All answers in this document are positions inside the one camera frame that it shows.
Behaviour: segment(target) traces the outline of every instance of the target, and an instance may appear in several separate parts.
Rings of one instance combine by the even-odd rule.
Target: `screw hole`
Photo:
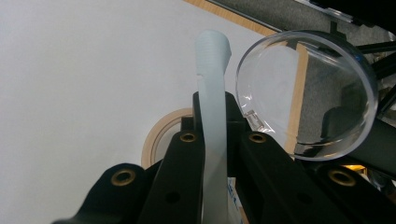
[[[356,180],[353,178],[352,175],[346,173],[345,171],[342,170],[330,170],[329,173],[329,178],[342,186],[346,187],[353,187],[356,185]]]
[[[180,136],[180,140],[183,142],[193,142],[196,140],[195,134],[193,133],[183,133]]]
[[[111,184],[118,187],[126,186],[134,182],[135,177],[136,177],[136,173],[133,170],[130,169],[118,170],[111,177]]]
[[[309,196],[308,194],[306,194],[306,193],[298,193],[297,194],[297,199],[300,201],[300,202],[302,202],[302,203],[305,203],[305,204],[311,204],[312,203],[312,197],[311,196]]]
[[[180,194],[175,191],[167,193],[165,196],[165,200],[167,203],[177,203],[178,201],[180,201]]]
[[[265,137],[258,133],[253,133],[248,138],[250,139],[250,141],[255,143],[263,143],[266,141]]]

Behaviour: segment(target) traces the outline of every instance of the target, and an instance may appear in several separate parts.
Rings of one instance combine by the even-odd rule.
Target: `tape roll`
[[[191,117],[192,108],[183,108],[165,115],[152,127],[143,145],[141,164],[144,169],[155,163],[158,145],[163,135],[181,122],[183,117]]]

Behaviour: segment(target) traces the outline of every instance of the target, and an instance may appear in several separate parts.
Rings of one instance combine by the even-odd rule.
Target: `wooden edge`
[[[308,66],[308,51],[306,50],[306,47],[302,44],[297,44],[296,50],[299,53],[299,59],[297,65],[297,74],[294,82],[294,91],[291,100],[288,138],[285,143],[285,150],[290,154],[294,153],[294,149],[297,144],[300,116],[303,107],[306,68]]]
[[[286,45],[288,45],[288,41],[282,41],[282,42],[277,42],[277,43],[274,43],[274,44],[270,44],[270,45],[268,45],[268,47],[273,47],[273,46],[283,46],[283,47],[285,47]]]
[[[213,3],[207,2],[205,0],[184,0],[185,2],[188,2],[192,5],[195,5],[196,7],[200,7],[206,11],[212,12],[213,14],[216,14],[228,21],[232,21],[233,23],[239,24],[245,28],[248,28],[249,30],[252,30],[256,33],[259,33],[264,36],[268,35],[273,35],[276,32],[258,24],[257,22],[248,20],[242,16],[239,16],[236,13],[233,13],[225,8],[219,7]]]
[[[247,217],[247,214],[245,213],[244,208],[243,207],[239,207],[239,211],[241,212],[241,218],[242,218],[242,221],[244,222],[244,224],[248,224],[249,223],[248,222],[248,217]]]

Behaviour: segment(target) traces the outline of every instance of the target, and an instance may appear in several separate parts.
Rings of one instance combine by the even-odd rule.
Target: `clear plastic lid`
[[[309,161],[355,149],[377,106],[374,72],[363,55],[315,31],[284,32],[254,44],[238,66],[236,98],[253,131]]]

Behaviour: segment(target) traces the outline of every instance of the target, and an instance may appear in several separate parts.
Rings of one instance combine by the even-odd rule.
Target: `black metal bracket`
[[[391,174],[394,164],[381,166],[367,158],[372,154],[358,150],[341,160],[294,161],[271,136],[249,129],[230,93],[225,98],[228,176],[236,178],[249,223],[394,223],[396,206],[360,175],[341,166],[345,161],[366,161]],[[373,139],[394,132],[376,128]],[[379,144],[368,139],[366,147]],[[204,141],[195,93],[193,118],[182,119],[181,131],[162,161],[147,170],[126,163],[108,169],[77,214],[54,223],[201,223]]]

